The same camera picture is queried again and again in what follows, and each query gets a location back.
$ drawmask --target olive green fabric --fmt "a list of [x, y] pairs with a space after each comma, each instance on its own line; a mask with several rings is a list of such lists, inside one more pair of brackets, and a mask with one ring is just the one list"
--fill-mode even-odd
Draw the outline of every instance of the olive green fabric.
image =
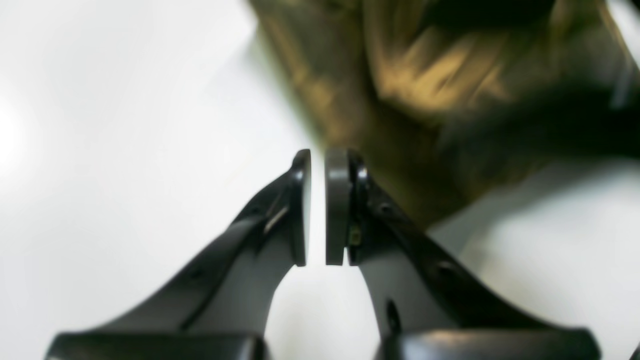
[[640, 154], [640, 72], [604, 0], [252, 5], [327, 142], [420, 226], [554, 159]]

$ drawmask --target black mechanical arm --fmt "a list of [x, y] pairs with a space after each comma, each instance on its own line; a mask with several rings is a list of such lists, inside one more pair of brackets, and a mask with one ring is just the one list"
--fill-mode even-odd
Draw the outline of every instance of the black mechanical arm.
[[106, 325], [60, 334], [47, 360], [264, 360], [273, 293], [306, 261], [310, 152], [156, 294]]
[[354, 151], [325, 158], [326, 263], [359, 266], [379, 360], [599, 359], [585, 329], [563, 329], [498, 298], [403, 214]]

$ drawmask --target crumpled cloth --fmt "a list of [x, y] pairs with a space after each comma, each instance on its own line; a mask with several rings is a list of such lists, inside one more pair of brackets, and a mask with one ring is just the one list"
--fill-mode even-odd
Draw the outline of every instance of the crumpled cloth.
[[640, 156], [604, 0], [251, 0], [330, 146], [427, 228], [549, 161]]

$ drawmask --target screw hole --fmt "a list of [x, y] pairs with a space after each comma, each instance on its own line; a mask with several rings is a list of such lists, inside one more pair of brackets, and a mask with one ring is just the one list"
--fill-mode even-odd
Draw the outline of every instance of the screw hole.
[[380, 204], [380, 207], [378, 209], [384, 215], [391, 215], [393, 213], [393, 210], [391, 209], [391, 205], [387, 204], [386, 202], [383, 204]]
[[458, 277], [456, 267], [448, 261], [440, 262], [436, 271], [438, 277], [445, 281], [450, 281]]
[[387, 301], [387, 322], [389, 323], [389, 329], [391, 329], [392, 334], [399, 334], [402, 332], [400, 314], [392, 300]]

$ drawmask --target white background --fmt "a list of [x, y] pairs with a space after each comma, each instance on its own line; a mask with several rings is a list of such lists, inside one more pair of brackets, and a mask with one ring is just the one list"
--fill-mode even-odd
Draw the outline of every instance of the white background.
[[[322, 148], [283, 83], [239, 0], [0, 0], [0, 359], [143, 300], [306, 147], [309, 266], [267, 340], [276, 360], [371, 359], [366, 285], [323, 265]], [[606, 359], [640, 341], [639, 163], [552, 165], [432, 234], [522, 308], [588, 326]]]

